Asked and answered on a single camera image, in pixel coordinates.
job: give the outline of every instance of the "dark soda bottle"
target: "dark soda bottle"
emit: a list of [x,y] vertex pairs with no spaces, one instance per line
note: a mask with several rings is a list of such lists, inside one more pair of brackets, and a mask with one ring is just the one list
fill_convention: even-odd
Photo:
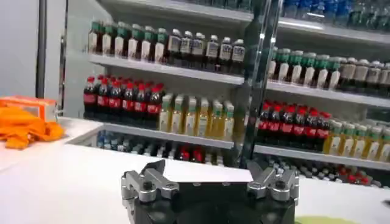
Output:
[[84,118],[92,119],[94,116],[94,111],[96,108],[96,92],[94,91],[94,82],[95,78],[89,76],[87,78],[87,84],[84,87]]
[[109,112],[108,107],[108,80],[104,78],[102,81],[102,85],[99,88],[99,92],[97,94],[97,107],[96,107],[96,118],[99,120],[105,121],[107,120],[107,115]]
[[110,107],[110,112],[108,114],[108,119],[113,122],[118,122],[121,117],[122,110],[122,94],[121,94],[121,82],[115,81],[110,90],[108,97],[108,106]]
[[290,139],[292,138],[293,123],[294,123],[294,106],[288,106],[287,110],[281,117],[282,124],[280,126],[280,139],[279,144],[284,146],[290,146]]

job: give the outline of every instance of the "plastic bottle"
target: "plastic bottle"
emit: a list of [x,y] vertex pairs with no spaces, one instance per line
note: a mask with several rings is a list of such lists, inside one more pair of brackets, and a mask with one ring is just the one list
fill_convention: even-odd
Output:
[[182,57],[182,66],[187,68],[192,63],[191,48],[193,46],[193,33],[186,31],[180,45],[180,55]]

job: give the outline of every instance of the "bottle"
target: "bottle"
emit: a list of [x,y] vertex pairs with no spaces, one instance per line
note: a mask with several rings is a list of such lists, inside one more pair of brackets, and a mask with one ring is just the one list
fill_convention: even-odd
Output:
[[175,99],[175,108],[172,113],[171,132],[175,134],[182,133],[183,127],[183,112],[182,112],[183,97],[177,96]]
[[364,148],[366,147],[367,127],[364,125],[356,125],[355,134],[353,135],[353,147],[350,152],[350,157],[361,158]]
[[350,123],[346,123],[343,127],[341,134],[340,146],[338,149],[339,156],[349,156],[353,147],[353,134],[355,132],[355,126]]
[[210,38],[210,41],[207,43],[207,50],[206,50],[206,60],[205,60],[205,67],[209,71],[215,71],[216,67],[215,64],[217,62],[218,57],[218,37],[216,35],[212,35]]
[[84,118],[91,119],[94,116],[95,108],[96,108],[96,92],[94,91],[94,82],[95,78],[93,76],[89,76],[87,78],[87,84],[84,87]]
[[197,127],[197,135],[199,137],[205,137],[208,135],[208,101],[206,98],[203,98],[200,103],[200,112],[199,112],[199,120],[198,120],[198,127]]
[[106,120],[108,115],[108,80],[104,78],[102,81],[102,85],[99,88],[99,92],[97,95],[97,118],[99,120]]
[[101,54],[103,32],[101,32],[101,24],[99,21],[93,21],[91,31],[88,34],[88,53]]
[[303,51],[293,51],[291,52],[291,56],[289,58],[289,67],[286,77],[286,82],[297,83],[299,81],[300,72],[302,71],[302,67],[300,62],[302,61]]
[[365,93],[370,95],[376,95],[378,93],[378,80],[383,65],[379,61],[373,61],[370,64],[370,68],[366,77],[366,89]]
[[274,74],[275,74],[275,68],[276,68],[276,55],[277,55],[278,48],[274,47],[272,51],[272,59],[269,62],[269,67],[268,67],[268,80],[272,80]]
[[381,132],[381,127],[374,126],[370,128],[368,132],[368,137],[366,137],[366,147],[361,154],[362,159],[375,159],[379,149],[379,145],[381,144]]
[[118,122],[120,120],[122,110],[121,97],[121,83],[119,81],[115,81],[108,96],[108,106],[110,107],[108,119],[110,121]]
[[154,62],[165,64],[168,60],[168,34],[164,28],[158,28],[157,43],[154,50]]
[[217,71],[228,73],[230,70],[230,64],[232,63],[232,50],[233,46],[229,37],[224,37],[221,43],[221,50],[219,51]]
[[316,62],[314,63],[315,72],[313,75],[313,79],[311,80],[311,87],[313,88],[323,88],[325,81],[327,79],[329,55],[318,55],[316,57]]
[[366,59],[361,59],[356,65],[355,74],[351,84],[351,90],[357,93],[364,92],[364,86],[368,73],[369,62]]
[[102,41],[103,55],[112,56],[114,55],[114,50],[115,50],[116,30],[114,28],[114,25],[112,24],[106,24],[104,30],[105,33],[103,35],[103,41]]
[[180,45],[180,54],[182,56],[182,66],[187,68],[192,63],[191,48],[193,46],[193,34],[190,31],[184,33],[182,44]]
[[138,24],[132,25],[132,37],[129,40],[128,47],[128,59],[137,59],[141,57],[142,51],[142,39],[143,39],[142,27]]
[[353,75],[355,74],[357,60],[354,58],[348,58],[347,64],[342,68],[342,72],[339,79],[338,89],[347,91],[351,89],[353,85]]
[[190,97],[188,99],[188,111],[185,117],[184,134],[194,136],[196,130],[196,99]]
[[193,48],[192,48],[192,63],[191,68],[194,69],[202,69],[203,68],[203,59],[204,59],[204,53],[205,53],[205,37],[201,33],[196,33],[195,39],[193,41]]
[[232,66],[230,67],[231,73],[237,75],[243,74],[244,56],[245,56],[244,40],[238,39],[233,43]]
[[390,161],[390,128],[383,130],[382,143],[379,146],[375,160],[387,163]]
[[153,27],[146,26],[144,40],[142,41],[141,60],[150,62],[154,60],[156,33]]
[[115,57],[126,58],[129,47],[129,30],[124,22],[118,23],[118,36],[115,38]]
[[300,83],[303,86],[310,86],[314,76],[314,62],[316,53],[305,53],[302,58],[302,72],[300,72]]
[[170,65],[180,66],[180,45],[182,42],[182,34],[178,29],[173,29],[172,34],[169,36],[168,52],[169,58],[168,63]]

